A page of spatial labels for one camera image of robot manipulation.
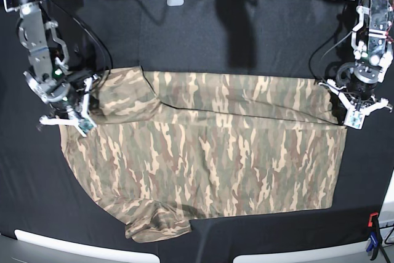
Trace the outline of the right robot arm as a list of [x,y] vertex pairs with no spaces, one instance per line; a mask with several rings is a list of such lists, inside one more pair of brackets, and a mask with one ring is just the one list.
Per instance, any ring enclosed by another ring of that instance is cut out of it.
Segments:
[[42,8],[46,0],[3,0],[6,12],[18,12],[17,36],[28,51],[30,68],[24,72],[29,88],[48,104],[45,126],[72,126],[83,137],[96,127],[89,114],[90,92],[99,79],[89,68],[72,70],[66,42],[58,33],[58,22]]

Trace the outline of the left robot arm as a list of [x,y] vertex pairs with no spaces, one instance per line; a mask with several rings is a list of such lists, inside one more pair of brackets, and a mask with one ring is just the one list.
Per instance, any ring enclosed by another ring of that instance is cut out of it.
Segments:
[[353,62],[342,64],[334,79],[318,82],[334,94],[346,114],[343,125],[360,130],[372,112],[393,110],[386,98],[377,99],[375,89],[393,62],[393,0],[358,0],[358,19],[348,33]]

